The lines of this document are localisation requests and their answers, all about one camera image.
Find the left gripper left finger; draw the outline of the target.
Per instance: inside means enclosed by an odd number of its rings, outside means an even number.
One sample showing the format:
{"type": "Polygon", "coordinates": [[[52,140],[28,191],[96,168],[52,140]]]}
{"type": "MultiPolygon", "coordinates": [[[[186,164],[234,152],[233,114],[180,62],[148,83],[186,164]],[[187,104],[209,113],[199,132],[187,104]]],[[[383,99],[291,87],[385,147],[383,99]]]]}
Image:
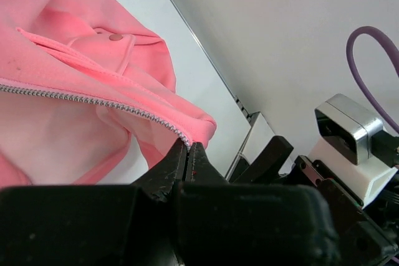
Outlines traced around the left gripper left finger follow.
{"type": "Polygon", "coordinates": [[[186,157],[177,140],[132,184],[1,189],[1,264],[177,265],[167,200],[186,157]]]}

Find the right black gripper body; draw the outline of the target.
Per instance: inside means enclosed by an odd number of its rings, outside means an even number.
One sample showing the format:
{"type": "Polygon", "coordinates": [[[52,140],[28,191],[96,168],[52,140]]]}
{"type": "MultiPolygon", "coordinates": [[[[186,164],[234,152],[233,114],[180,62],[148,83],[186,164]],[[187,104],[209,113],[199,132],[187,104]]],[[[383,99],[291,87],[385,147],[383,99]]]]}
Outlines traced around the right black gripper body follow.
{"type": "Polygon", "coordinates": [[[341,265],[398,265],[398,198],[393,184],[367,207],[321,160],[298,156],[284,178],[316,188],[327,201],[339,235],[341,265]]]}

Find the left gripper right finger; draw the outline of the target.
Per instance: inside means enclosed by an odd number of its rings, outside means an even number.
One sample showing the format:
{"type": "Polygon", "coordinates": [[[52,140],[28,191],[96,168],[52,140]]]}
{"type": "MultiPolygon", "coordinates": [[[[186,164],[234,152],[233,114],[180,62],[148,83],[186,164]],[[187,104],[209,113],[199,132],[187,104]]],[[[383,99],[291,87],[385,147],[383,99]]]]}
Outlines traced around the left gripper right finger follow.
{"type": "Polygon", "coordinates": [[[303,185],[234,184],[193,145],[174,190],[177,253],[185,265],[338,265],[326,200],[303,185]]]}

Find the pink zip jacket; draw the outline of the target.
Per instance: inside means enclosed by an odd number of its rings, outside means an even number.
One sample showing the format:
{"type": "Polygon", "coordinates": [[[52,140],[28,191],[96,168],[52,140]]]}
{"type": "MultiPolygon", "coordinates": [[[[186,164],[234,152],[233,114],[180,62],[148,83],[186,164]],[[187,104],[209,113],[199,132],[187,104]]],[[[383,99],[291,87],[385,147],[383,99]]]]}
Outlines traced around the pink zip jacket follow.
{"type": "Polygon", "coordinates": [[[1,0],[1,186],[95,184],[136,140],[149,167],[207,145],[165,41],[116,0],[1,0]]]}

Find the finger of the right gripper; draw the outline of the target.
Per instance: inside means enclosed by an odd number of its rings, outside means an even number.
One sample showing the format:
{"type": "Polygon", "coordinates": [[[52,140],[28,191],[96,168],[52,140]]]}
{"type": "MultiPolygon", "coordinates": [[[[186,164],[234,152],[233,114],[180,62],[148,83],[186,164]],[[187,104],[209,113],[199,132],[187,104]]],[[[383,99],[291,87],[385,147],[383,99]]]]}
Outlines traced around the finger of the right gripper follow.
{"type": "Polygon", "coordinates": [[[271,184],[279,178],[279,171],[293,151],[293,146],[283,136],[273,136],[250,163],[243,155],[229,177],[234,184],[271,184]]]}

